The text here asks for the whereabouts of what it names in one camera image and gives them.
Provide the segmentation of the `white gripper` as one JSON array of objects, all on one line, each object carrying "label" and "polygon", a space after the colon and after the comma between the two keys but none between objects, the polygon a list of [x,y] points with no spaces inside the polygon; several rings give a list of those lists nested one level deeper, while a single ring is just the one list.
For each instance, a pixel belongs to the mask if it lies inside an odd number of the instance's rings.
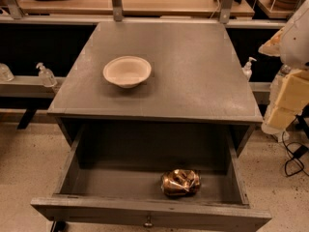
[{"label": "white gripper", "polygon": [[269,105],[262,123],[266,134],[283,132],[309,104],[309,72],[279,72],[270,85]]}]

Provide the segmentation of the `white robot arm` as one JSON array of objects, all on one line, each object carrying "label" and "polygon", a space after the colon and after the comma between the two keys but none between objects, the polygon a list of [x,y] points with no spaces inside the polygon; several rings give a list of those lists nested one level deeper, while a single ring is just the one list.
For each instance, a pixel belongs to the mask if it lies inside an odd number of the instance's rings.
[{"label": "white robot arm", "polygon": [[283,66],[270,85],[269,105],[262,123],[267,134],[283,132],[309,103],[309,0],[259,52],[280,58]]}]

